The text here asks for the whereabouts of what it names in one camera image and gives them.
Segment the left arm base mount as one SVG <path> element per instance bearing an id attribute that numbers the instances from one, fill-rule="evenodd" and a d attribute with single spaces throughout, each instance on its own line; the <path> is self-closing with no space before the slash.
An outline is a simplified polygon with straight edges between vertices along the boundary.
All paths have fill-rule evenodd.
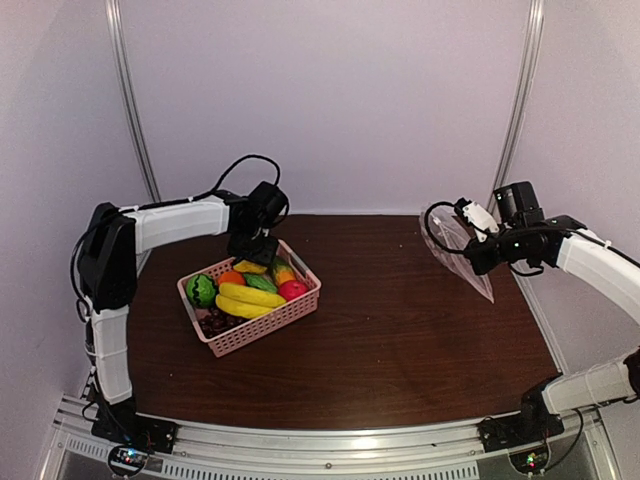
<path id="1" fill-rule="evenodd" d="M 177 430 L 175 422 L 138 414 L 135 400 L 130 398 L 115 405 L 100 400 L 91 433 L 138 450 L 171 454 Z"/>

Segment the yellow toy banana bunch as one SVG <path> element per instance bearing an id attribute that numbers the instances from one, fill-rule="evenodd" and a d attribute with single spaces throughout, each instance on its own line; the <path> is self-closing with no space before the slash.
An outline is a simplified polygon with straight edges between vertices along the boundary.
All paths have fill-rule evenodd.
<path id="1" fill-rule="evenodd" d="M 255 319 L 284 306 L 287 301 L 277 293 L 234 283 L 222 283 L 215 303 L 227 314 Z"/>

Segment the green toy watermelon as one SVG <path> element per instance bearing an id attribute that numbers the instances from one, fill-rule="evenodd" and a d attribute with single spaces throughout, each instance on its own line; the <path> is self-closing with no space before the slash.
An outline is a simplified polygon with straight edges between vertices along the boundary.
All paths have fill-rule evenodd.
<path id="1" fill-rule="evenodd" d="M 186 283 L 185 292 L 190 304 L 197 309 L 211 308 L 218 293 L 214 279 L 204 273 L 192 276 Z"/>

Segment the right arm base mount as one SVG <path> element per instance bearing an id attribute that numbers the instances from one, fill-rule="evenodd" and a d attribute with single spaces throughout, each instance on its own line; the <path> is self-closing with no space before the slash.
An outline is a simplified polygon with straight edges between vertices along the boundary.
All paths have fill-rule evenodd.
<path id="1" fill-rule="evenodd" d="M 500 418 L 487 416 L 477 424 L 485 452 L 542 442 L 564 432 L 561 417 L 551 414 L 544 404 L 544 387 L 539 384 L 525 392 L 518 412 Z"/>

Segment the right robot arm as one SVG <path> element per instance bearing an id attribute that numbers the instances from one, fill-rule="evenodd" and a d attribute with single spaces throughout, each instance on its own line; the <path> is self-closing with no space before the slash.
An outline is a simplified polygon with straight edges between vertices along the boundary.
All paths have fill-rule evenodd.
<path id="1" fill-rule="evenodd" d="M 500 187 L 493 193 L 496 220 L 478 203 L 461 198 L 454 211 L 474 230 L 463 250 L 480 276 L 500 264 L 524 261 L 535 275 L 546 266 L 581 280 L 639 320 L 639 263 L 567 216 L 546 217 L 528 181 Z M 551 424 L 551 416 L 592 405 L 639 399 L 639 351 L 561 375 L 533 394 L 533 404 L 513 419 L 519 440 L 535 440 Z"/>

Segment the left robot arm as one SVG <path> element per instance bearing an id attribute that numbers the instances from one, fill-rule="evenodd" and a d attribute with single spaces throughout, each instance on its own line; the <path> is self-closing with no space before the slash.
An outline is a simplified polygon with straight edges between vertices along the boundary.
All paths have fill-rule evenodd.
<path id="1" fill-rule="evenodd" d="M 288 214 L 289 199 L 263 181 L 246 196 L 213 191 L 157 204 L 96 207 L 71 259 L 72 287 L 80 318 L 92 335 L 88 352 L 98 390 L 109 405 L 106 429 L 123 444 L 144 433 L 138 415 L 122 405 L 132 398 L 127 318 L 137 290 L 137 258 L 155 248 L 203 236 L 225 235 L 238 260 L 268 265 L 278 249 L 273 229 Z"/>

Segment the clear zip top bag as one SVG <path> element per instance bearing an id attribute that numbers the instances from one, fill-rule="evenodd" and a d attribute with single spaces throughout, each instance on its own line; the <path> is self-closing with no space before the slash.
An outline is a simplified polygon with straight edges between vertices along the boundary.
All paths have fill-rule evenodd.
<path id="1" fill-rule="evenodd" d="M 494 303 L 489 277 L 475 275 L 470 262 L 463 256 L 463 250 L 472 237 L 459 222 L 454 207 L 448 202 L 429 204 L 419 215 L 419 225 L 422 238 L 435 259 Z"/>

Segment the yellow toy lemon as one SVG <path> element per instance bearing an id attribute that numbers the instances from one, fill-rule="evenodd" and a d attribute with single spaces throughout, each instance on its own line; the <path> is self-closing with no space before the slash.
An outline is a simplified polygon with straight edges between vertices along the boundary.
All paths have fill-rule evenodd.
<path id="1" fill-rule="evenodd" d="M 233 270 L 241 274 L 256 274 L 263 275 L 267 272 L 268 267 L 259 265 L 248 260 L 239 260 L 232 266 Z"/>

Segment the orange toy orange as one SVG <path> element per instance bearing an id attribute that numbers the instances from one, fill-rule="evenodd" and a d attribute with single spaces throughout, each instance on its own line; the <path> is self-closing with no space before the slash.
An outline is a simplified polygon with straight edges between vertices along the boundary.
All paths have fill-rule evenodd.
<path id="1" fill-rule="evenodd" d="M 246 280 L 242 273 L 235 270 L 227 271 L 219 275 L 216 279 L 216 284 L 221 286 L 223 284 L 230 283 L 235 285 L 246 286 Z"/>

